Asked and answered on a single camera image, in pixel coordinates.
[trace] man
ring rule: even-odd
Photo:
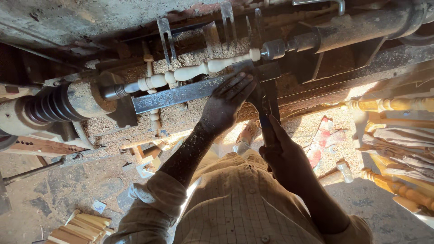
[[[238,154],[218,158],[208,151],[235,123],[256,84],[252,75],[239,73],[213,92],[184,144],[145,185],[130,188],[136,200],[105,244],[372,243],[366,222],[332,200],[303,149],[274,117],[283,152],[249,149],[249,127],[240,135]]]

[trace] shirt button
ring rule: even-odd
[[[269,235],[263,235],[261,236],[262,243],[269,243],[270,242],[270,236]]]

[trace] dirty floor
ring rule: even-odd
[[[356,172],[359,165],[352,143],[355,125],[352,113],[345,107],[293,119],[283,123],[283,127],[295,142],[308,151],[323,116],[333,120],[332,130],[345,131],[346,141],[337,144],[334,153],[324,151],[316,174],[326,174],[340,159],[345,159],[353,173]],[[235,125],[223,138],[220,155],[232,150],[242,124]],[[262,137],[257,133],[252,148],[257,150],[262,144]],[[164,162],[170,154],[166,151],[161,160]],[[366,156],[365,164],[375,167]],[[13,209],[0,216],[0,243],[30,244],[46,239],[50,231],[64,224],[75,209],[99,216],[91,208],[94,200],[107,204],[102,216],[112,219],[110,227],[117,227],[132,203],[127,196],[127,187],[133,182],[146,181],[140,178],[135,168],[128,171],[121,169],[127,160],[127,156],[121,155],[55,169],[7,186]],[[35,164],[27,155],[0,153],[3,177],[33,168]],[[397,205],[391,193],[373,182],[357,178],[350,184],[342,182],[326,186],[326,190],[348,214],[357,214],[367,221],[377,244],[434,243],[434,230]]]

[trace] hand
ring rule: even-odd
[[[273,115],[270,115],[269,119],[282,151],[262,146],[259,154],[267,162],[268,171],[273,172],[273,177],[286,190],[301,197],[309,193],[311,187],[318,186],[318,178],[303,148],[291,140]]]
[[[238,110],[256,87],[253,76],[244,72],[218,86],[205,104],[202,117],[198,123],[214,136],[234,125]]]

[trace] bare foot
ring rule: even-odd
[[[245,138],[245,139],[247,139],[247,141],[249,142],[249,145],[250,145],[252,142],[252,138],[253,138],[254,133],[255,132],[250,125],[244,124],[243,130],[238,135],[236,143],[238,143],[242,138]]]

